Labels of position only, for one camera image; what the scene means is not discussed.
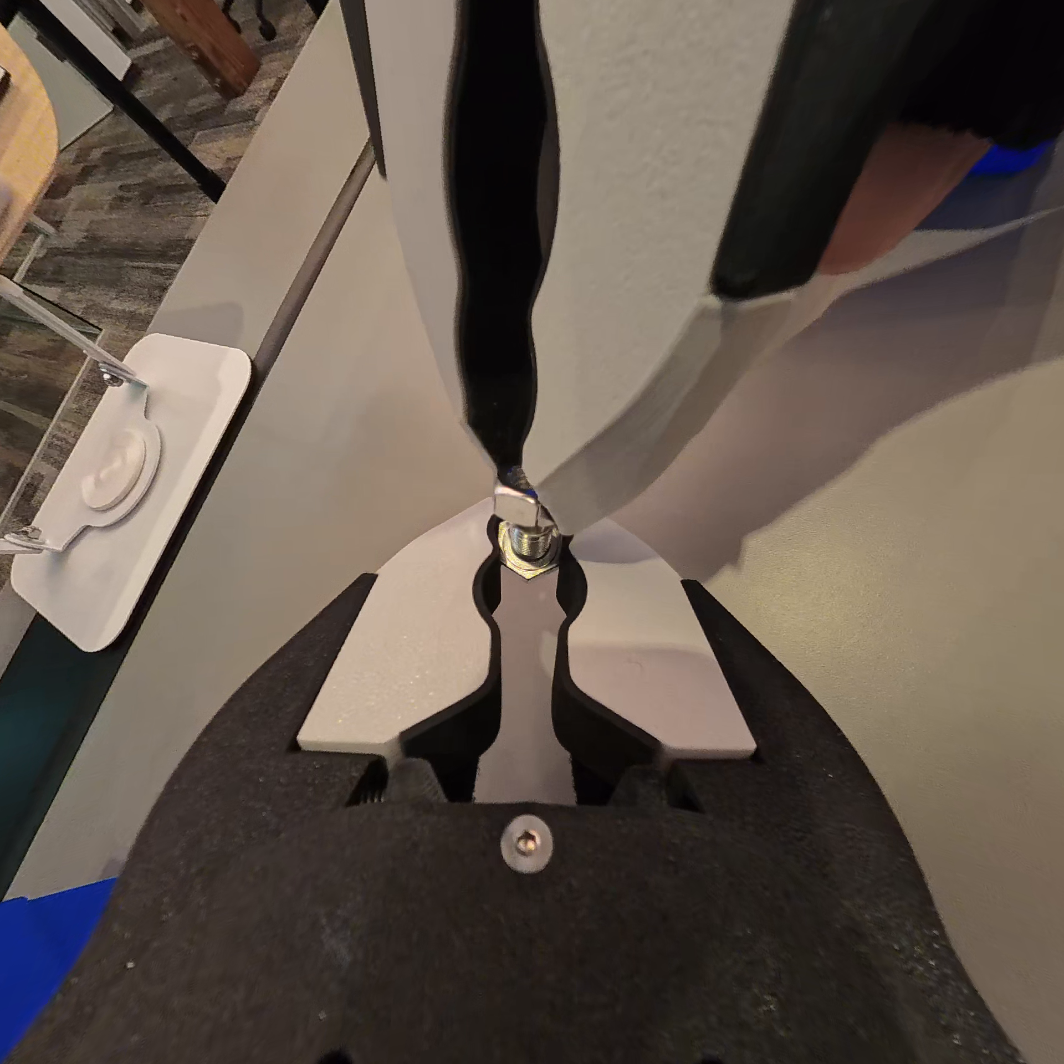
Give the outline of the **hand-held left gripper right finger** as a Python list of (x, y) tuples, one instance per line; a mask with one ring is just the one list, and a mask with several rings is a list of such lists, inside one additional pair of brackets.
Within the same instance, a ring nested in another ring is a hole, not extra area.
[(697, 611), (697, 596), (630, 532), (566, 541), (556, 572), (551, 722), (577, 802), (681, 764), (745, 763), (757, 741)]

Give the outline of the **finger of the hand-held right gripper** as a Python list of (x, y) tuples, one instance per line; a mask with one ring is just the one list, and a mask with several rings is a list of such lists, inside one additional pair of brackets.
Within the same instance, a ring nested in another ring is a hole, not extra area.
[(542, 2), (560, 143), (523, 470), (564, 535), (672, 464), (805, 297), (711, 290), (795, 4)]
[(367, 1), (365, 9), (392, 218), (414, 299), (450, 405), (497, 466), (473, 434), (459, 368), (462, 272), (447, 176), (459, 3)]

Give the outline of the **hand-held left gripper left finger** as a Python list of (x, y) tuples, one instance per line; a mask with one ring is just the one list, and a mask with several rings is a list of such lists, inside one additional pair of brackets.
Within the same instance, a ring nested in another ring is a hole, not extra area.
[(373, 575), (297, 734), (303, 751), (427, 761), (470, 802), (501, 724), (498, 520), (481, 501), (403, 547)]

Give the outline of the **thick short steel bolt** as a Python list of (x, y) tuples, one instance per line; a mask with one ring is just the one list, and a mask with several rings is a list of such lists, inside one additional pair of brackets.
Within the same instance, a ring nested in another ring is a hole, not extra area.
[(530, 526), (500, 521), (501, 564), (527, 581), (552, 572), (559, 565), (563, 538), (555, 525)]

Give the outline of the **steel hex nut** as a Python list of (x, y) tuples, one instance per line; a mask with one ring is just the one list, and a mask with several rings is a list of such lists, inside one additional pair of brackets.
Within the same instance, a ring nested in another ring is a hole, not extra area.
[(530, 535), (545, 535), (555, 521), (541, 503), (535, 491), (497, 483), (493, 494), (494, 515), (501, 523), (522, 529)]

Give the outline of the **blue plastic bin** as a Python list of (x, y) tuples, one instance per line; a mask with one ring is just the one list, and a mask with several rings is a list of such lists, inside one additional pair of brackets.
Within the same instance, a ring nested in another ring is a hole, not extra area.
[(1, 1057), (59, 991), (109, 904), (116, 879), (1, 904)]
[(1060, 136), (1057, 135), (1028, 149), (991, 147), (968, 170), (965, 180), (1011, 178), (1025, 173), (1051, 157), (1059, 140)]

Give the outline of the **person's right hand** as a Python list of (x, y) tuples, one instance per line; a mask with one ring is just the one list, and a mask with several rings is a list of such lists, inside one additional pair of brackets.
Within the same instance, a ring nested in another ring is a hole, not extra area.
[(818, 273), (852, 273), (883, 257), (940, 206), (990, 149), (990, 140), (970, 132), (888, 124), (858, 176)]

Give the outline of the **white board stand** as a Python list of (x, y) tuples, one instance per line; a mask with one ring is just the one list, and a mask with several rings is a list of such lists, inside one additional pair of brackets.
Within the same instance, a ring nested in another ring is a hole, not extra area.
[(19, 284), (2, 298), (92, 360), (104, 396), (30, 523), (9, 531), (14, 592), (87, 653), (112, 645), (190, 505), (251, 379), (242, 350), (149, 334), (124, 360)]

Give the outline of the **instruction sheet on stand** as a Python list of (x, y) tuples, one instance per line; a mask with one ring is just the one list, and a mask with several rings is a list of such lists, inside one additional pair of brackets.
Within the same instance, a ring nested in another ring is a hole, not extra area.
[(1, 259), (28, 225), (54, 176), (59, 127), (41, 79), (6, 28), (1, 66)]

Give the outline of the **wooden post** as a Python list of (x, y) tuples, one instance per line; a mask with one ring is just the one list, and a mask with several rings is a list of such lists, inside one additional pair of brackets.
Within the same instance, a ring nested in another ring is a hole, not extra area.
[(160, 29), (225, 99), (242, 96), (259, 59), (214, 1), (142, 1)]

